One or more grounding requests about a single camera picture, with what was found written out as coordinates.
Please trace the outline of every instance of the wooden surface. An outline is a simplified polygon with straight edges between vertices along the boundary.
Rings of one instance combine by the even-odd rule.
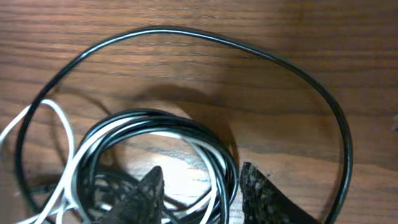
[[[88,46],[150,25],[189,26],[253,43],[288,58],[324,84],[344,109],[354,174],[337,223],[398,223],[398,7],[396,1],[3,0],[0,1],[0,128]],[[252,161],[314,217],[329,211],[341,155],[336,121],[295,75],[244,52],[175,35],[107,47],[76,68],[53,97],[80,139],[111,113],[153,107],[188,114]],[[30,215],[12,176],[14,130],[2,152],[2,223]],[[59,174],[63,130],[47,109],[29,129],[24,166],[32,183]],[[166,192],[192,202],[207,188],[192,151],[143,136],[116,149],[135,176],[164,167]],[[240,196],[231,223],[242,223]]]

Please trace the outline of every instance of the wooden table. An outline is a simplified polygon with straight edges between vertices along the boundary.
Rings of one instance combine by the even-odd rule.
[[[0,2],[0,127],[88,46],[151,25],[188,26],[250,42],[288,58],[324,84],[344,109],[354,141],[354,174],[337,223],[398,223],[398,5],[396,1],[8,0]],[[323,98],[292,73],[219,44],[153,35],[107,47],[52,94],[77,139],[106,110],[150,107],[187,114],[236,141],[295,203],[322,220],[340,178],[340,135]],[[31,215],[12,176],[14,130],[2,152],[2,223]],[[60,174],[65,135],[40,109],[24,167],[32,184]],[[144,136],[115,150],[141,177],[164,168],[166,192],[194,201],[208,186],[203,164],[183,143]],[[241,196],[231,223],[242,223]]]

